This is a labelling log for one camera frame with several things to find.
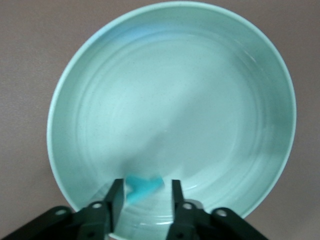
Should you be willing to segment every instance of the brown surface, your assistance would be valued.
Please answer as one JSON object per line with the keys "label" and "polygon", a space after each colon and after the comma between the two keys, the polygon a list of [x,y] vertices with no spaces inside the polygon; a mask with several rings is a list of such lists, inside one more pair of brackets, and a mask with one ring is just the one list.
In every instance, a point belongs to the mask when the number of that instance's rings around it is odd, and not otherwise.
{"label": "brown surface", "polygon": [[[114,18],[157,0],[0,2],[0,238],[67,205],[51,172],[46,124],[52,93],[76,50]],[[247,218],[273,240],[320,239],[320,1],[207,0],[259,27],[295,87],[297,130],[273,191]]]}

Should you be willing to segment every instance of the small blue plastic object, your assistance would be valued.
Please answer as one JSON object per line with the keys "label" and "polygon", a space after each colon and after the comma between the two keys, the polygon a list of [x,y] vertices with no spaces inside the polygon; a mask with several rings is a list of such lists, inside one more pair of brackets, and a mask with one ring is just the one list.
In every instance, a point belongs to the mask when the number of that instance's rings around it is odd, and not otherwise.
{"label": "small blue plastic object", "polygon": [[126,202],[128,204],[134,204],[147,198],[164,186],[164,180],[160,176],[153,179],[145,179],[135,175],[129,175],[125,179],[125,184],[131,189],[126,195]]}

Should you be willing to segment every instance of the plate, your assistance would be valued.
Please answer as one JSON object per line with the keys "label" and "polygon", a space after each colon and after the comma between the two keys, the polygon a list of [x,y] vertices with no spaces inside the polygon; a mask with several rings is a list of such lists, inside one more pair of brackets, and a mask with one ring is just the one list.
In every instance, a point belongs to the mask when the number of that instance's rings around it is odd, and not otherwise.
{"label": "plate", "polygon": [[246,217],[280,177],[295,128],[293,84],[271,41],[231,11],[178,1],[129,12],[77,51],[53,94],[47,148],[75,210],[114,179],[161,176],[164,188],[127,204],[115,234],[163,240],[172,179],[207,212]]}

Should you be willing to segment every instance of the silver screw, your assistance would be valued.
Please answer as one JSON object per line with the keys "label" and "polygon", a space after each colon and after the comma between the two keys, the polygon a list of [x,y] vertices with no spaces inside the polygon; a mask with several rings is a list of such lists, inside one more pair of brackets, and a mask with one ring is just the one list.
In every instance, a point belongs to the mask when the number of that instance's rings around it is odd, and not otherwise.
{"label": "silver screw", "polygon": [[92,205],[92,207],[93,207],[94,209],[101,208],[101,206],[102,206],[101,203],[95,203],[95,204]]}
{"label": "silver screw", "polygon": [[184,203],[182,206],[183,206],[184,209],[187,209],[187,210],[191,210],[192,209],[192,205],[190,203]]}
{"label": "silver screw", "polygon": [[227,212],[225,210],[222,210],[222,209],[218,209],[215,213],[218,214],[221,217],[226,217],[228,215]]}
{"label": "silver screw", "polygon": [[67,212],[67,210],[65,210],[65,209],[60,209],[60,210],[58,210],[58,211],[55,212],[55,215],[60,216],[60,215],[65,214],[66,212]]}

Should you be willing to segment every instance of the light green plate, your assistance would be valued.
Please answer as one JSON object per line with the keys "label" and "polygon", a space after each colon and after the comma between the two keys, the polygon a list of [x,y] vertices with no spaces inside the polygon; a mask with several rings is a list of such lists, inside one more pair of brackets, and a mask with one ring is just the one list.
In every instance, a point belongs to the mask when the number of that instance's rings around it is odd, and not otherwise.
{"label": "light green plate", "polygon": [[165,188],[125,207],[116,233],[163,240],[171,180],[210,212],[245,217],[271,191],[296,127],[287,67],[244,18],[199,2],[129,12],[74,55],[51,102],[55,179],[79,210],[116,178],[162,176]]}

